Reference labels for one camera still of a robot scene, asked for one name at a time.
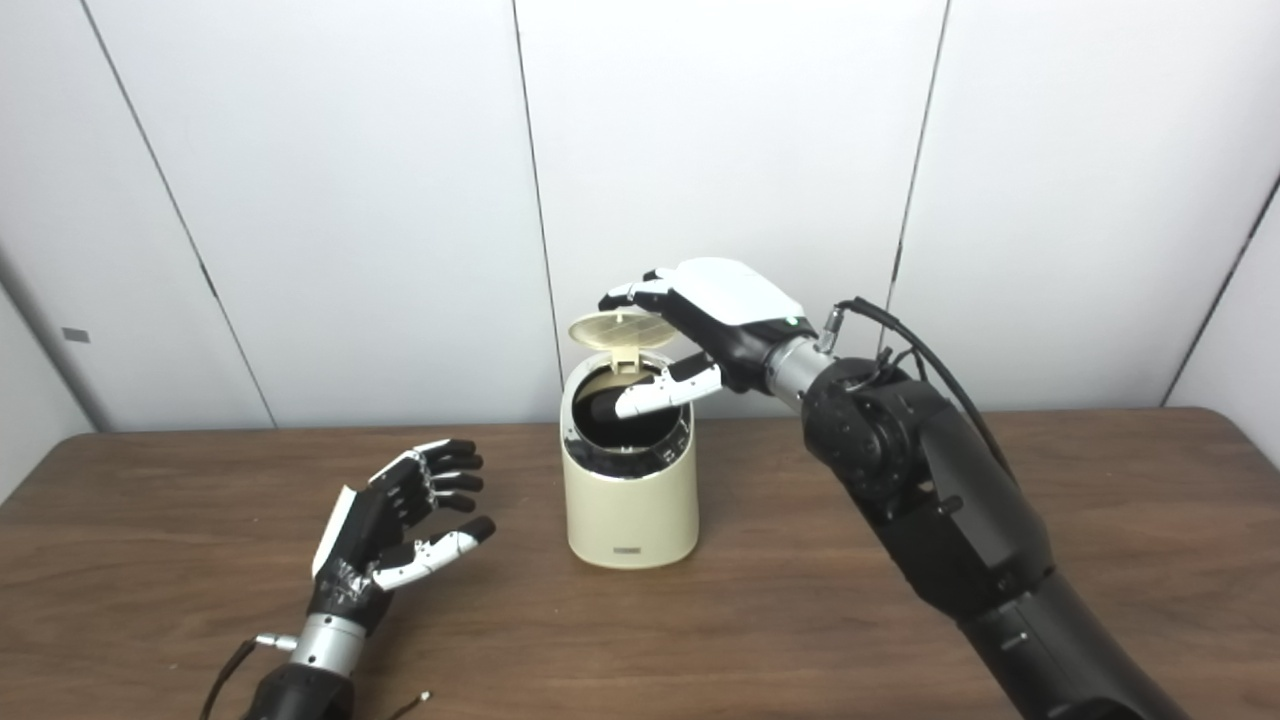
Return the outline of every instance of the container lid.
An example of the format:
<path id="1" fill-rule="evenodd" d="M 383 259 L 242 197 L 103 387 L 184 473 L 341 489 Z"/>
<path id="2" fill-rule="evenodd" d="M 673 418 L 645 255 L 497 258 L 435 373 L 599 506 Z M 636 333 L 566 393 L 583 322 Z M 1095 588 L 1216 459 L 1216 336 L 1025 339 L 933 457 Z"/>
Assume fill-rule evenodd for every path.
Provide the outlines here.
<path id="1" fill-rule="evenodd" d="M 644 310 L 607 310 L 573 322 L 568 336 L 593 350 L 660 347 L 676 337 L 667 320 Z"/>

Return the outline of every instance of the white backdrop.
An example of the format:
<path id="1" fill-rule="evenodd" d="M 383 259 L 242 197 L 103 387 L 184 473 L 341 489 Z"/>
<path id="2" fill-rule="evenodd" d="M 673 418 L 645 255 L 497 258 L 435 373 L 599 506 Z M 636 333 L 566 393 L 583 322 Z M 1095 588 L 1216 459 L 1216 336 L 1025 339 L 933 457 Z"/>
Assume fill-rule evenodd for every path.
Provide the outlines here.
<path id="1" fill-rule="evenodd" d="M 1170 405 L 1222 413 L 1280 465 L 1280 206 L 1240 258 L 1231 283 L 1196 345 Z"/>
<path id="2" fill-rule="evenodd" d="M 78 3 L 0 3 L 0 97 L 3 281 L 90 410 L 116 430 L 269 425 Z"/>
<path id="3" fill-rule="evenodd" d="M 942 0 L 516 5 L 566 374 L 590 352 L 564 333 L 577 316 L 686 258 L 740 259 L 817 318 L 884 301 Z M 850 328 L 841 350 L 874 352 Z"/>
<path id="4" fill-rule="evenodd" d="M 553 416 L 509 3 L 92 8 L 278 424 Z"/>
<path id="5" fill-rule="evenodd" d="M 92 429 L 0 288 L 0 501 L 55 445 Z"/>
<path id="6" fill-rule="evenodd" d="M 182 217 L 79 4 L 4 4 L 0 278 L 109 429 L 550 419 L 707 254 L 892 283 L 986 407 L 1153 405 L 1280 173 L 1254 0 L 87 5 Z"/>
<path id="7" fill-rule="evenodd" d="M 1277 3 L 954 3 L 893 313 L 983 407 L 1158 405 L 1277 128 Z"/>

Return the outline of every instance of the wooden table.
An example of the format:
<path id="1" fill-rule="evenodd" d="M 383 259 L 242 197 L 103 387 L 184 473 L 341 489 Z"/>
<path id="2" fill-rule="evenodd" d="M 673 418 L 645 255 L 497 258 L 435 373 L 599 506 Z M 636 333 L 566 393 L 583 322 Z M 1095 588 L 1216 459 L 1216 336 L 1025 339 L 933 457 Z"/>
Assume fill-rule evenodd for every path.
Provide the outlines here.
<path id="1" fill-rule="evenodd" d="M 1202 410 L 991 421 L 1139 664 L 1198 719 L 1280 717 L 1280 474 L 1258 451 Z M 237 643 L 301 629 L 339 484 L 454 436 L 481 443 L 498 534 L 401 591 L 356 673 L 358 717 L 421 689 L 410 720 L 1015 717 L 795 420 L 699 434 L 700 544 L 636 573 L 570 553 L 550 425 L 73 438 L 0 506 L 0 715 L 195 717 Z M 251 656 L 215 717 L 280 660 Z"/>

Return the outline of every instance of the cable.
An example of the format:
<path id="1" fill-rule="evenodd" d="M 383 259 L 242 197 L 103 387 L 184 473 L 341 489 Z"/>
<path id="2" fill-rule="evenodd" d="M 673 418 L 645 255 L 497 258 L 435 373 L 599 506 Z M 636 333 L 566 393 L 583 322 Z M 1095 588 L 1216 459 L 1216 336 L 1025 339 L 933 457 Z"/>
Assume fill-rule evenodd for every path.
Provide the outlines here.
<path id="1" fill-rule="evenodd" d="M 920 375 L 920 382 L 929 382 L 929 373 L 924 370 L 924 357 L 920 357 L 919 352 L 913 352 L 913 355 L 915 356 L 915 372 Z"/>
<path id="2" fill-rule="evenodd" d="M 403 705 L 403 706 L 398 707 L 394 712 L 392 712 L 390 715 L 388 715 L 387 720 L 399 720 L 406 714 L 408 714 L 410 710 L 413 710 L 415 707 L 417 707 L 419 705 L 421 705 L 422 702 L 425 702 L 428 700 L 431 700 L 431 693 L 430 692 L 421 692 L 413 700 L 408 701 L 408 705 Z"/>
<path id="3" fill-rule="evenodd" d="M 920 368 L 920 352 L 918 350 L 915 350 L 914 347 L 908 347 L 902 352 L 899 352 L 897 357 L 895 357 L 893 361 L 890 363 L 890 366 L 896 370 L 899 368 L 899 365 L 902 364 L 902 360 L 906 360 L 908 355 L 914 355 L 915 356 L 915 368 L 919 369 Z"/>
<path id="4" fill-rule="evenodd" d="M 225 684 L 227 679 L 232 676 L 232 673 L 239 667 L 239 664 L 244 662 L 248 653 L 253 652 L 255 647 L 257 647 L 257 642 L 253 638 L 250 638 L 242 642 L 241 646 L 236 648 L 236 652 L 227 659 L 227 665 L 223 665 L 223 669 L 218 671 L 218 678 L 214 679 L 214 685 L 209 688 L 209 697 L 205 698 L 205 707 L 200 710 L 200 720 L 209 720 L 209 714 L 214 711 L 214 701 L 218 700 L 218 693 L 223 689 L 223 684 Z"/>
<path id="5" fill-rule="evenodd" d="M 938 377 L 942 378 L 943 384 L 947 386 L 947 389 L 951 391 L 951 395 L 956 396 L 956 400 L 960 402 L 960 406 L 964 407 L 965 414 L 969 415 L 969 420 L 973 423 L 974 429 L 978 430 L 978 434 L 982 436 L 983 442 L 987 443 L 987 448 L 991 451 L 992 457 L 995 457 L 996 462 L 1000 464 L 1001 469 L 1004 469 L 1005 473 L 1009 474 L 1010 479 L 1014 479 L 1014 471 L 1009 468 L 1009 460 L 1005 459 L 1004 451 L 1000 450 L 1000 443 L 997 443 L 996 437 L 991 434 L 991 428 L 988 428 L 987 421 L 982 419 L 982 414 L 978 413 L 978 407 L 974 406 L 973 400 L 969 398 L 969 393 L 966 393 L 964 388 L 960 387 L 959 380 L 956 380 L 955 375 L 951 374 L 951 370 L 948 370 L 947 366 L 942 364 L 942 360 L 937 355 L 934 355 L 932 350 L 929 350 L 928 345 L 924 345 L 924 341 L 922 341 L 915 333 L 908 329 L 901 320 L 891 315 L 887 310 L 861 297 L 855 297 L 852 300 L 842 300 L 836 304 L 836 307 L 840 307 L 841 310 L 849 310 L 850 313 L 855 313 L 864 318 L 870 318 L 872 320 L 876 320 L 881 325 L 884 325 L 884 328 L 902 336 L 902 340 L 905 340 L 911 345 L 911 350 L 906 352 L 914 351 L 918 352 L 919 355 L 923 355 L 924 359 L 929 361 L 929 365 L 933 365 L 933 369 L 938 373 Z"/>

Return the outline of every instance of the open lid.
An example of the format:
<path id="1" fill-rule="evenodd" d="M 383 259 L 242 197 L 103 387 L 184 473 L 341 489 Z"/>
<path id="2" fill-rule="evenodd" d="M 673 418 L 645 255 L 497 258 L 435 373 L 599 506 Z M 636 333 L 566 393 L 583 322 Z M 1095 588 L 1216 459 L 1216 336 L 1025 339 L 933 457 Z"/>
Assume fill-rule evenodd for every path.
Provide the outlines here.
<path id="1" fill-rule="evenodd" d="M 612 352 L 614 373 L 639 372 L 640 350 L 662 347 L 677 332 L 660 316 L 634 309 L 591 313 L 568 328 L 568 336 L 579 345 Z"/>

